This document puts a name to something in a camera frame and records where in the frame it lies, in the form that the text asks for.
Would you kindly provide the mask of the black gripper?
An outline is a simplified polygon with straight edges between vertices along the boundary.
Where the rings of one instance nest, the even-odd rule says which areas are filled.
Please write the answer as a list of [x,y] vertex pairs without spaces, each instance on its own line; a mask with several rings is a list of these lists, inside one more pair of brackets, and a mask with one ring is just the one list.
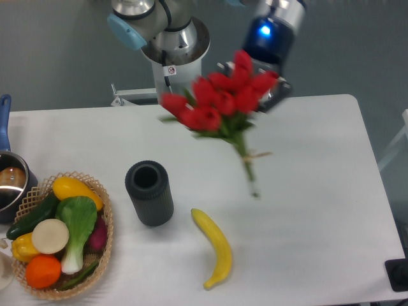
[[[282,75],[283,65],[295,40],[293,28],[280,20],[257,17],[250,24],[242,49],[248,55]],[[218,72],[231,77],[235,70],[232,61],[218,62]],[[269,112],[292,92],[292,85],[283,77],[277,79],[276,86],[260,101],[257,112]]]

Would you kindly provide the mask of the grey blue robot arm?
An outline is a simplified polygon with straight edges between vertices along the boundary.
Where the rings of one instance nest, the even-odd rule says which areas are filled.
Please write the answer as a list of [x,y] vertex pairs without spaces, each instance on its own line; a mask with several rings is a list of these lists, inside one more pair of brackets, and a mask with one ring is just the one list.
[[[258,1],[242,45],[257,72],[282,75],[283,65],[307,11],[306,1]],[[132,50],[150,61],[153,89],[120,91],[118,98],[183,94],[201,75],[210,48],[206,25],[191,13],[191,1],[112,1],[108,26]]]

